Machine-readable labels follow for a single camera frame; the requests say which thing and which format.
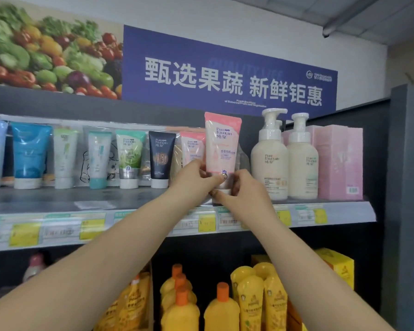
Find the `blue banner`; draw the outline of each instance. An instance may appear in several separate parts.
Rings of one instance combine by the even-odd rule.
[[[336,110],[337,71],[131,26],[123,53],[123,100],[254,116],[287,108],[287,118]]]

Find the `store shelf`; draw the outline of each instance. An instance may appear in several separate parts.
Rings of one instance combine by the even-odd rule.
[[[27,191],[0,188],[0,251],[86,243],[162,193],[151,188]],[[288,200],[274,204],[274,208],[289,227],[376,221],[366,201]],[[169,237],[245,230],[225,207],[206,200],[184,217]]]

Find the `orange bottle cap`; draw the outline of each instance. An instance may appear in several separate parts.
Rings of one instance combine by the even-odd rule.
[[[176,278],[180,273],[182,273],[182,265],[180,263],[174,264],[172,266],[172,278]]]
[[[218,283],[216,297],[219,302],[227,302],[229,300],[229,285],[225,282]]]
[[[187,278],[184,273],[180,273],[175,278],[175,289],[178,289],[181,286],[184,286]]]
[[[176,305],[182,306],[188,303],[188,289],[180,287],[177,289]]]

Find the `hand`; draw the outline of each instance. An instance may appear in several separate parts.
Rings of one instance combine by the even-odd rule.
[[[248,226],[252,221],[259,221],[267,215],[274,214],[270,196],[262,183],[253,178],[246,169],[235,172],[234,176],[232,195],[236,196],[214,189],[210,194],[215,201],[230,210],[234,218]]]
[[[205,169],[205,164],[199,159],[189,162],[178,172],[167,192],[178,202],[184,202],[188,209],[199,206],[208,193],[226,179],[222,174],[207,177]]]

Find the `human arm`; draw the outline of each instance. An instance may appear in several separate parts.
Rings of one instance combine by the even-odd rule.
[[[233,194],[237,196],[218,190],[211,194],[259,239],[309,330],[393,330],[278,219],[263,184],[246,170],[236,172],[236,176]]]
[[[0,299],[1,331],[91,330],[190,209],[224,181],[192,161],[161,196]]]

